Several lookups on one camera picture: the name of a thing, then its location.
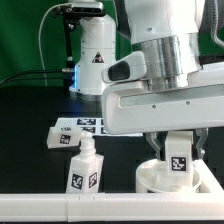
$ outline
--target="white object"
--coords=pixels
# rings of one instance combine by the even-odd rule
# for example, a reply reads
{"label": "white object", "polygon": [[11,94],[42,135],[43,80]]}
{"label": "white object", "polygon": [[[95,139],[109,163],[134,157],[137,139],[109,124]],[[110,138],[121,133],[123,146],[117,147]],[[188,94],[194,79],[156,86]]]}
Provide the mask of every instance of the white object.
{"label": "white object", "polygon": [[166,161],[150,160],[136,171],[136,191],[196,192],[200,175],[193,167],[192,131],[170,131],[165,140]]}
{"label": "white object", "polygon": [[107,86],[101,71],[115,62],[116,25],[106,15],[81,19],[81,59],[75,66],[71,94],[101,96]]}
{"label": "white object", "polygon": [[191,186],[186,186],[182,176],[170,176],[167,162],[157,159],[141,164],[136,170],[136,193],[199,193],[200,173],[194,167]]}
{"label": "white object", "polygon": [[80,149],[71,159],[66,193],[97,193],[103,156],[95,154],[95,141],[90,136],[81,139]]}
{"label": "white object", "polygon": [[77,126],[51,127],[47,137],[48,148],[62,148],[79,145],[82,129]]}
{"label": "white object", "polygon": [[146,81],[109,86],[102,103],[106,130],[125,134],[223,126],[224,68],[223,63],[215,66],[205,66],[189,76],[187,88],[172,91],[151,92]]}
{"label": "white object", "polygon": [[208,169],[203,160],[195,160],[194,167],[200,173],[202,183],[200,186],[200,193],[212,193],[212,194],[223,194],[223,188],[216,180],[212,172]]}
{"label": "white object", "polygon": [[197,33],[204,0],[125,0],[131,43]]}
{"label": "white object", "polygon": [[166,175],[174,191],[189,189],[193,183],[193,131],[169,131],[165,141]]}
{"label": "white object", "polygon": [[0,221],[224,220],[224,193],[210,181],[210,194],[1,194]]}

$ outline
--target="table surface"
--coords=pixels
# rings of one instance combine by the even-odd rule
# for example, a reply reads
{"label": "table surface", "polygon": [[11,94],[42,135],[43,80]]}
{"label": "table surface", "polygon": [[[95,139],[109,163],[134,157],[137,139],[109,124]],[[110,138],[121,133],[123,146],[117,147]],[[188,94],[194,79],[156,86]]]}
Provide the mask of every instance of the table surface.
{"label": "table surface", "polygon": [[[1,88],[0,105],[0,193],[64,193],[70,159],[79,148],[49,150],[49,128],[59,117],[102,117],[100,105],[65,96],[61,87]],[[211,129],[205,145],[205,160],[221,184],[223,133],[224,128]],[[94,138],[97,153],[104,155],[100,192],[135,192],[136,168],[155,158],[145,138]]]}

